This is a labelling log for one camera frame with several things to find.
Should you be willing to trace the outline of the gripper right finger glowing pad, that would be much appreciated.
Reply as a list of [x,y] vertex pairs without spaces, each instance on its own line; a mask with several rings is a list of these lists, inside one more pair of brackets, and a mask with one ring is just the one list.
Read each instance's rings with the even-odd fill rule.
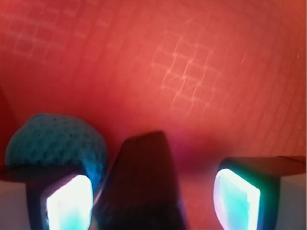
[[224,230],[305,230],[303,156],[228,157],[214,179],[213,203]]

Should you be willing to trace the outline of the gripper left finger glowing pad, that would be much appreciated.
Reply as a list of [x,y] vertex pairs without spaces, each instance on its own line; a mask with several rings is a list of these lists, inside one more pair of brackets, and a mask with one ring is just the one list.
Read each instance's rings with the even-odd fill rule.
[[92,220],[91,180],[77,166],[1,166],[2,230],[87,230]]

